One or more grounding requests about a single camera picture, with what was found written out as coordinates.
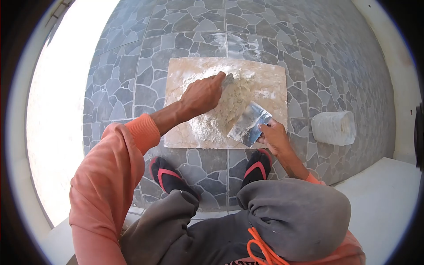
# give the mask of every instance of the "foot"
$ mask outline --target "foot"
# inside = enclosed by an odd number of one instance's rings
[[[200,196],[188,186],[175,169],[161,157],[155,157],[150,162],[150,174],[155,182],[166,192],[183,190],[200,200]]]
[[[271,156],[265,149],[253,152],[246,166],[246,173],[241,188],[247,184],[267,179],[271,172]]]

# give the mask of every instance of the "gray sweatpants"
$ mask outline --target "gray sweatpants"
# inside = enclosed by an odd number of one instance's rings
[[[288,261],[311,261],[331,254],[343,241],[351,207],[339,191],[298,179],[262,180],[237,194],[237,214],[187,228],[199,201],[173,190],[153,203],[123,234],[122,254],[132,264],[226,264],[248,257],[254,226],[261,238]],[[257,257],[262,252],[251,247]]]

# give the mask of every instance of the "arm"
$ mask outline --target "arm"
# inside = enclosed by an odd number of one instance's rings
[[[106,128],[71,180],[69,223],[80,265],[126,264],[118,237],[144,173],[143,155],[172,127],[215,108],[224,78],[220,72],[197,80],[179,102]]]
[[[268,126],[259,125],[262,135],[258,142],[266,144],[269,150],[283,166],[290,178],[306,180],[310,175],[309,171],[297,157],[295,151],[290,146],[284,126],[274,119],[271,119]]]

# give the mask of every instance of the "trowel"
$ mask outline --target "trowel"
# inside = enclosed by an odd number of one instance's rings
[[[227,76],[225,77],[224,81],[222,81],[221,83],[221,87],[222,87],[222,91],[224,91],[224,89],[231,83],[234,82],[234,76],[233,73],[229,73],[227,74]]]
[[[231,128],[227,137],[252,147],[261,135],[259,124],[268,124],[272,115],[263,107],[251,101],[237,122]]]

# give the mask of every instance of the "orange sweatshirt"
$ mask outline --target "orange sweatshirt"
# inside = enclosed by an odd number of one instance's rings
[[[126,264],[118,237],[144,173],[143,155],[159,144],[160,133],[148,114],[123,125],[109,125],[71,180],[69,224],[79,265]],[[312,175],[307,181],[318,182]],[[305,264],[363,264],[365,256],[348,231],[330,256]]]

